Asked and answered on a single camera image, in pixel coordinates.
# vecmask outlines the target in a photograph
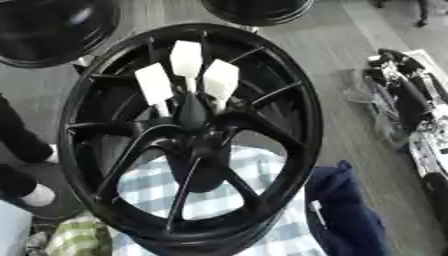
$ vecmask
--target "gray floor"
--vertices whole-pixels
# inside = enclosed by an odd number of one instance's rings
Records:
[[[222,23],[194,0],[122,2],[123,20],[111,42],[166,24]],[[378,139],[366,113],[347,103],[342,89],[350,82],[347,70],[359,68],[379,47],[424,48],[448,72],[448,17],[433,16],[427,28],[416,29],[412,22],[417,10],[409,1],[388,2],[386,9],[377,10],[365,0],[325,0],[295,22],[261,31],[289,52],[314,82],[325,115],[319,164],[340,159],[353,163],[366,200],[384,221],[392,255],[439,256],[445,242],[409,159]],[[39,71],[0,66],[1,92],[30,129],[50,142],[55,141],[59,112],[75,80],[69,66]]]

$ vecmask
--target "wheel rim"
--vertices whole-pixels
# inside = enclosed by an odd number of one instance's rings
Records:
[[[118,179],[137,155],[134,153],[141,152],[147,143],[152,143],[151,146],[171,154],[173,147],[170,143],[177,140],[176,136],[191,135],[191,131],[186,131],[172,120],[156,125],[153,123],[155,119],[131,121],[135,114],[145,108],[145,103],[138,92],[136,80],[129,72],[139,65],[147,66],[158,61],[163,64],[176,40],[200,41],[204,52],[204,66],[209,65],[214,58],[220,58],[239,65],[244,73],[245,62],[251,64],[255,59],[259,59],[257,67],[260,70],[271,70],[271,76],[275,76],[272,81],[278,80],[275,86],[263,90],[252,84],[257,80],[255,76],[245,77],[243,74],[240,80],[241,88],[235,93],[235,97],[248,98],[246,101],[251,104],[244,101],[240,102],[241,104],[232,103],[236,110],[211,118],[203,129],[195,132],[207,134],[213,130],[222,135],[221,132],[230,130],[231,132],[224,136],[229,139],[241,128],[249,129],[273,137],[288,153],[283,171],[273,184],[257,197],[253,190],[245,187],[244,181],[238,180],[232,170],[219,168],[227,174],[225,179],[230,180],[243,196],[245,205],[236,211],[210,219],[180,222],[175,210],[171,211],[168,219],[160,218],[138,210],[117,197],[114,191]],[[126,65],[132,66],[130,70],[126,70]],[[169,75],[176,84],[176,78],[172,74]],[[253,89],[247,89],[250,92],[248,94],[243,93],[246,89],[242,88],[251,86],[260,89],[256,99],[251,96],[254,95]],[[129,107],[133,111],[120,112],[118,110],[126,108],[120,105],[111,110],[112,114],[92,114],[91,112],[100,108],[99,102],[101,95],[105,94],[104,91],[115,87],[135,90],[132,96],[134,98],[129,98],[129,101],[138,101]],[[289,120],[287,122],[293,134],[288,134],[257,114],[268,105],[277,107],[284,119]],[[140,245],[152,251],[171,249],[173,252],[174,248],[177,248],[184,253],[195,250],[197,253],[198,248],[213,248],[213,252],[229,251],[230,245],[231,251],[236,253],[259,239],[260,234],[266,233],[283,208],[303,186],[321,146],[322,128],[321,110],[312,85],[300,67],[284,51],[259,36],[239,29],[212,24],[184,24],[126,39],[92,63],[75,85],[64,107],[59,130],[59,150],[64,174],[74,193],[94,215],[106,224],[127,233]],[[115,164],[115,167],[118,167],[108,172],[116,175],[103,175],[92,153],[92,138],[106,134],[133,137],[134,147],[129,146],[129,154],[123,154],[121,160]],[[176,198],[175,202],[178,200],[177,202],[182,204],[182,195],[178,193]]]

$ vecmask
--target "shoe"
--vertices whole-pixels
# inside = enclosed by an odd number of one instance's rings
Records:
[[[58,148],[55,144],[50,144],[51,149],[53,150],[53,153],[50,157],[48,157],[45,162],[57,164],[59,163],[59,155],[58,155]]]
[[[22,197],[22,200],[29,206],[43,207],[51,204],[55,197],[56,194],[53,190],[42,184],[37,184],[34,191]]]
[[[424,26],[428,25],[428,19],[421,19],[415,23],[415,26],[418,28],[422,28]]]

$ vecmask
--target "green plaid cloth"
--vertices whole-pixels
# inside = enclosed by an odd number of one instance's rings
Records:
[[[46,252],[49,256],[110,256],[112,241],[107,226],[85,212],[59,225]]]

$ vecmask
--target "person's leg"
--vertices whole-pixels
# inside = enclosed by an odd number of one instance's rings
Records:
[[[0,164],[0,191],[35,207],[49,205],[55,198],[51,189],[5,164]]]
[[[428,24],[428,0],[417,0],[420,7],[420,20],[417,22],[417,27],[424,27]]]
[[[9,165],[0,164],[0,190],[13,197],[24,197],[36,188],[37,182]]]
[[[27,163],[43,162],[54,150],[28,131],[20,116],[0,95],[0,140],[20,160]]]

